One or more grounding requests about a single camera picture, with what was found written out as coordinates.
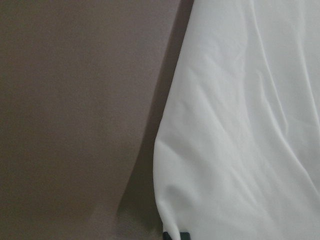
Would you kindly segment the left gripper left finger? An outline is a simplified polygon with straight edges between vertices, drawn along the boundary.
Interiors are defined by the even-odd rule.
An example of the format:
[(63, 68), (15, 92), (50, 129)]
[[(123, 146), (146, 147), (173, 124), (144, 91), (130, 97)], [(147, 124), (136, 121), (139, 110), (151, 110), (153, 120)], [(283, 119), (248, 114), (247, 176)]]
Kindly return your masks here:
[(172, 240), (170, 234), (167, 231), (162, 233), (162, 239), (163, 240)]

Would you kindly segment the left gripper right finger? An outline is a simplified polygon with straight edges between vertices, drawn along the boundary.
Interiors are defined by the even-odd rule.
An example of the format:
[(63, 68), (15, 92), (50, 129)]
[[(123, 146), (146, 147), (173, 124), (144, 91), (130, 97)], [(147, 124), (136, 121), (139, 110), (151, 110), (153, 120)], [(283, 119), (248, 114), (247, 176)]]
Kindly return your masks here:
[(180, 240), (190, 240), (189, 232), (180, 232)]

